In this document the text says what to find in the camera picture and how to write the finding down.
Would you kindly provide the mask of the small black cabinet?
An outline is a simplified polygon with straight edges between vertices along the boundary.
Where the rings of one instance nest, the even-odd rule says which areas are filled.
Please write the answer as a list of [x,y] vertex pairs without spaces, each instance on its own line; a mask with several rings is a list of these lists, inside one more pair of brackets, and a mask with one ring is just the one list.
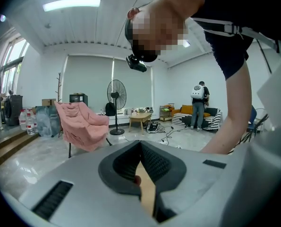
[[88,96],[84,93],[74,93],[69,95],[69,102],[70,103],[84,102],[86,105],[88,105]]

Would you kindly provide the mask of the tall window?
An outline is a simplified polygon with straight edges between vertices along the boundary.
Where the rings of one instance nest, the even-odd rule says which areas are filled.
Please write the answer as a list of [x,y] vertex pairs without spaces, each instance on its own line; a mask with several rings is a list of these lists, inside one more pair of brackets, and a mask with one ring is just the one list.
[[1,93],[5,96],[16,92],[20,67],[28,46],[26,39],[20,36],[10,41],[6,47],[1,61]]

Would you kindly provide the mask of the black white striped sofa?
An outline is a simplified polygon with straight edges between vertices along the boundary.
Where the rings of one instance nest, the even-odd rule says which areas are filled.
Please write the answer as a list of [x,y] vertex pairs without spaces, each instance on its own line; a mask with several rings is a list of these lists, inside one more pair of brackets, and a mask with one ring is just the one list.
[[[210,117],[203,118],[202,129],[207,131],[214,131],[220,128],[222,121],[222,111],[219,108],[205,108],[204,113],[211,114]],[[180,109],[172,111],[172,123],[181,126],[191,126],[192,114],[180,113]]]

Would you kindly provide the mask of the black washing machine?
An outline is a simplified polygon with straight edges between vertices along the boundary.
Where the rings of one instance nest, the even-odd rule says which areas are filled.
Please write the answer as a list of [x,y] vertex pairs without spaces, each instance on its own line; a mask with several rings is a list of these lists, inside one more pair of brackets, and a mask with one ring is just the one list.
[[22,98],[21,95],[11,95],[6,97],[4,103],[4,115],[7,126],[19,125],[19,115],[23,109]]

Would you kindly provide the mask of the wooden coat rack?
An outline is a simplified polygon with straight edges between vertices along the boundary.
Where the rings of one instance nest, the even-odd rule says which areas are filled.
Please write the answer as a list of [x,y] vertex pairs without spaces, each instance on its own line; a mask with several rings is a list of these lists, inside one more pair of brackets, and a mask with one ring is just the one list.
[[60,72],[58,73],[57,80],[58,80],[58,88],[55,92],[57,93],[57,102],[60,102],[61,101],[61,97],[60,97],[61,73]]

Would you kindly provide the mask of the grey marbled slab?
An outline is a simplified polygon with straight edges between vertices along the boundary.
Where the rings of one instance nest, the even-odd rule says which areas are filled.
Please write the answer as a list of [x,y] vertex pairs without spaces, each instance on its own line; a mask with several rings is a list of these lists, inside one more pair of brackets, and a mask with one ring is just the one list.
[[55,137],[60,132],[60,118],[56,106],[36,107],[37,129],[41,137]]

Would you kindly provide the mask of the person's right forearm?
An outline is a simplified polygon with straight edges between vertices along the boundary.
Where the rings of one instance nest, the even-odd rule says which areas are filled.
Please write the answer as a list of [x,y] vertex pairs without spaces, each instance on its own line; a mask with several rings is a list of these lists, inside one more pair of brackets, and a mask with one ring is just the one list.
[[202,153],[229,153],[247,129],[252,110],[252,91],[246,63],[226,80],[226,89],[227,117],[217,133],[201,150]]

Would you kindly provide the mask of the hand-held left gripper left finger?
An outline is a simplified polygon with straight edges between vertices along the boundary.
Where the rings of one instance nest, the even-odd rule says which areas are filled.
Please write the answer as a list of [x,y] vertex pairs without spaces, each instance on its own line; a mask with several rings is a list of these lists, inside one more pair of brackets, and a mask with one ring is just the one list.
[[[155,227],[137,196],[116,193],[99,176],[99,163],[128,142],[72,157],[43,176],[19,198],[20,214],[31,227]],[[49,218],[38,204],[58,183],[65,185]]]

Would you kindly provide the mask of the black backpack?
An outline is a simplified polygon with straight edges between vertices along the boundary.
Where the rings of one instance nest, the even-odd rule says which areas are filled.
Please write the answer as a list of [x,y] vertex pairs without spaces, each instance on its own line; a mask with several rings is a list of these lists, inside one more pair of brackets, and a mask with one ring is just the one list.
[[115,116],[117,112],[117,109],[115,107],[115,104],[112,102],[108,102],[105,106],[105,115],[106,116]]

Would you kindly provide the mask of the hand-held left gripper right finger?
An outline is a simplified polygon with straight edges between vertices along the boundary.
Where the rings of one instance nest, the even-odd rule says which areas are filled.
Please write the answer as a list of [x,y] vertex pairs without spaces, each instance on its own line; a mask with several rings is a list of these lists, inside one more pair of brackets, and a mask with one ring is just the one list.
[[242,149],[228,156],[140,143],[156,187],[158,227],[229,227],[227,206],[242,172]]

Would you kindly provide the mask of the wooden steps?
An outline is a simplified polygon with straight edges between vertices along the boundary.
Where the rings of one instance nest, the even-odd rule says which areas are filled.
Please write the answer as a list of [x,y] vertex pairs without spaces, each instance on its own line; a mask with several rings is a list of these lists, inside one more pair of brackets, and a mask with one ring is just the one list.
[[0,165],[39,136],[39,133],[28,135],[27,131],[19,130],[0,138]]

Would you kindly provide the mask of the grey roller blind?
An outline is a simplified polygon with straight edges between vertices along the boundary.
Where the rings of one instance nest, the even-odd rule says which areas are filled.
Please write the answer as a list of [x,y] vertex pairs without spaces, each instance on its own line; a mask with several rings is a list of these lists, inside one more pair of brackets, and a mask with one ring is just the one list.
[[111,81],[111,58],[94,56],[69,56],[62,83],[62,102],[69,96],[84,93],[88,96],[88,107],[100,113],[108,103],[107,88]]
[[114,60],[113,78],[121,81],[126,89],[125,108],[152,106],[151,68],[146,72],[132,70],[125,61]]

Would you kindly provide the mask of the blue chair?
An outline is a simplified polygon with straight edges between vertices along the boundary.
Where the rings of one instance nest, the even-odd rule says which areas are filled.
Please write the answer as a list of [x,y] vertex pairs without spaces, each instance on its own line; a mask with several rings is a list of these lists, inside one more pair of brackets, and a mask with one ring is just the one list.
[[250,114],[250,119],[248,121],[248,127],[247,127],[247,132],[251,132],[255,128],[255,119],[257,116],[257,111],[256,109],[252,106],[251,108],[251,114]]

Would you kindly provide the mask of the black standing fan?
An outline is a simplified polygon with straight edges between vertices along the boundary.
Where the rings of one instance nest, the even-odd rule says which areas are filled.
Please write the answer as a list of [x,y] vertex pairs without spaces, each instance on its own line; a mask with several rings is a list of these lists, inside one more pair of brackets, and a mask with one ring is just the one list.
[[125,131],[119,128],[118,125],[118,110],[124,108],[127,100],[127,93],[123,83],[118,80],[112,80],[107,89],[107,98],[109,105],[112,105],[115,112],[115,128],[110,130],[110,135],[118,136],[123,134]]

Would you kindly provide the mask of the low wooden table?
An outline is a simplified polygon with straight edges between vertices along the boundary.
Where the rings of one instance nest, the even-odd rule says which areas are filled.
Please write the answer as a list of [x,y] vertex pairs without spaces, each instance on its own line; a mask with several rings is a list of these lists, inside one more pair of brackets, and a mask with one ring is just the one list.
[[152,113],[138,113],[136,115],[129,116],[129,131],[131,131],[131,124],[133,122],[139,122],[141,126],[141,133],[144,133],[143,123],[151,121]]

